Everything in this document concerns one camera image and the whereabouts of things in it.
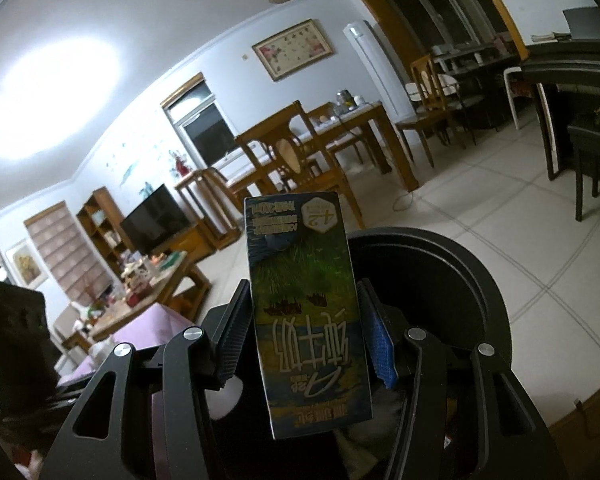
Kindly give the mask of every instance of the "bookshelf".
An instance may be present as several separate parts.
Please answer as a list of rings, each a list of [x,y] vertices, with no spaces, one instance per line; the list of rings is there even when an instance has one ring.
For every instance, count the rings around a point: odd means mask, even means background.
[[[91,193],[76,218],[113,273],[119,276],[122,253],[136,249],[120,228],[124,217],[107,188]]]

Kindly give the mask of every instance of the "metal screw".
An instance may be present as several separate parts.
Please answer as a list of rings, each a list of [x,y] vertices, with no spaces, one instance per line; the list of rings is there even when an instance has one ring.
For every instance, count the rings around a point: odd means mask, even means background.
[[[113,353],[118,357],[124,357],[131,352],[131,345],[129,343],[120,343],[113,349]]]
[[[184,331],[184,339],[188,339],[189,341],[195,341],[196,339],[200,339],[202,337],[203,330],[199,326],[192,326],[191,328],[187,328]]]
[[[478,345],[478,352],[480,352],[482,355],[486,355],[487,357],[491,357],[496,353],[495,348],[489,343],[480,343]]]
[[[409,329],[407,335],[411,339],[414,339],[416,341],[422,341],[424,338],[426,338],[427,333],[421,328],[413,327]]]

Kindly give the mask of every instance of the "ceiling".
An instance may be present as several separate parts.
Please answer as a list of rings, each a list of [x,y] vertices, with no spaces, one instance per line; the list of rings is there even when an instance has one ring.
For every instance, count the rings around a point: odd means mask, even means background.
[[[269,7],[265,0],[4,0],[0,82],[25,54],[72,37],[109,44],[121,67],[112,97],[77,134],[29,158],[0,158],[0,209],[70,178],[105,129],[151,83],[207,41]],[[55,92],[46,96],[51,103],[54,94],[57,98]],[[17,114],[14,109],[14,120],[26,124]]]

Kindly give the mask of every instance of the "tv stand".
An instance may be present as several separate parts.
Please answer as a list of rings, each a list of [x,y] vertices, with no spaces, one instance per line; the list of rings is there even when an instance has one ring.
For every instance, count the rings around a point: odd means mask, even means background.
[[[165,251],[185,251],[194,262],[199,262],[215,253],[216,248],[209,243],[204,224],[198,221],[161,243],[152,253],[160,254]]]

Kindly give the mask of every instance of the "pink tablecloth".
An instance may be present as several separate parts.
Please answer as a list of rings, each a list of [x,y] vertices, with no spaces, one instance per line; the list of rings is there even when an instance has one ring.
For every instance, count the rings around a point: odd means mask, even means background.
[[[151,348],[169,342],[173,336],[191,325],[193,325],[192,322],[177,312],[160,303],[154,303],[140,316],[115,332],[113,337],[116,342],[131,343],[136,349]],[[87,356],[71,374],[60,379],[60,384],[82,377],[94,370],[93,360]]]

